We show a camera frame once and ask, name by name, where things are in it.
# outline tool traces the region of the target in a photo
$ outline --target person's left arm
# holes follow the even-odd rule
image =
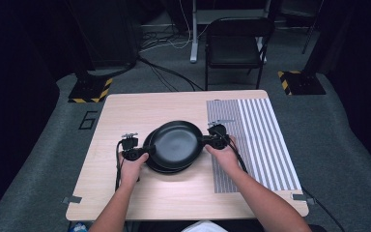
[[[121,164],[121,184],[91,226],[90,231],[123,231],[131,193],[140,175],[140,167],[148,157],[149,154],[146,153],[136,161],[123,161]]]

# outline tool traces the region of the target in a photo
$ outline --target person's right arm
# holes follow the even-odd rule
[[[239,166],[234,151],[205,147],[233,180],[255,217],[266,231],[311,231],[303,217],[284,199],[265,188]]]

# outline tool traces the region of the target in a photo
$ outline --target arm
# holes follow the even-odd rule
[[[123,231],[131,193],[140,175],[140,167],[148,157],[149,154],[146,153],[136,161],[122,161],[121,184],[91,226],[90,231]]]
[[[266,231],[311,231],[302,216],[284,199],[262,186],[241,170],[233,150],[227,146],[216,150],[206,149],[233,180],[243,199]]]

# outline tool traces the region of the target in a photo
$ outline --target light wood tabletop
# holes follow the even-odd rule
[[[95,220],[114,193],[116,145],[125,133],[137,132],[139,146],[159,126],[189,121],[208,134],[206,101],[267,99],[262,90],[122,94],[107,97],[92,142],[77,180],[66,217],[70,221]],[[276,191],[302,215],[304,201],[292,199],[300,189]],[[211,155],[203,149],[186,170],[160,174],[144,164],[140,182],[131,196],[127,220],[255,218],[238,192],[214,193]]]

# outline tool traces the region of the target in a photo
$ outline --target chair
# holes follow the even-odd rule
[[[273,22],[263,17],[224,17],[213,21],[207,28],[205,90],[209,68],[248,69],[248,74],[259,69],[258,89],[273,30]]]
[[[286,18],[303,21],[310,25],[302,54],[305,53],[306,48],[308,47],[323,5],[324,0],[282,0],[279,9],[281,15]]]

